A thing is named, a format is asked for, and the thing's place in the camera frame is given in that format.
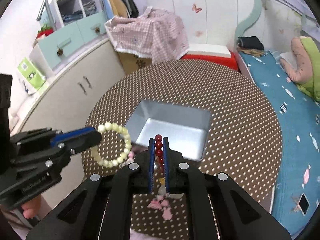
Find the left hand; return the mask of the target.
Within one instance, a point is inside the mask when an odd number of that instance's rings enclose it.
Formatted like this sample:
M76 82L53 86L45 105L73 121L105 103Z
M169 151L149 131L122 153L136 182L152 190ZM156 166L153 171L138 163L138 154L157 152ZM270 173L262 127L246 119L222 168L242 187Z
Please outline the left hand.
M32 219L39 213L41 208L41 195L33 198L32 200L24 203L21 208L23 210L23 217L25 219Z

